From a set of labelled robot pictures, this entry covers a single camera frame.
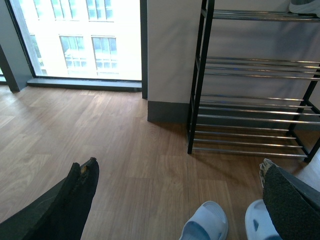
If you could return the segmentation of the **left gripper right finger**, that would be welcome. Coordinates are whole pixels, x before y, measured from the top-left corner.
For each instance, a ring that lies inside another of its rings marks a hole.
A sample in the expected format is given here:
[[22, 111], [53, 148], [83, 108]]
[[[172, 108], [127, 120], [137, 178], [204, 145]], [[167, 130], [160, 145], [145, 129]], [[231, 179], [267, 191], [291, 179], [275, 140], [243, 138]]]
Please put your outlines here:
[[270, 159], [259, 165], [262, 199], [283, 240], [320, 238], [320, 192]]

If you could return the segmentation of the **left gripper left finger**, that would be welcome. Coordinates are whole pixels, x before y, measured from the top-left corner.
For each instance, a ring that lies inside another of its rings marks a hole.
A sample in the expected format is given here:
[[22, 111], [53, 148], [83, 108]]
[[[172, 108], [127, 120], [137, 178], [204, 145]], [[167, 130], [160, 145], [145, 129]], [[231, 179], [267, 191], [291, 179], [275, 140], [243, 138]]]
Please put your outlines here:
[[0, 224], [2, 240], [79, 240], [99, 180], [95, 157], [75, 162], [66, 178]]

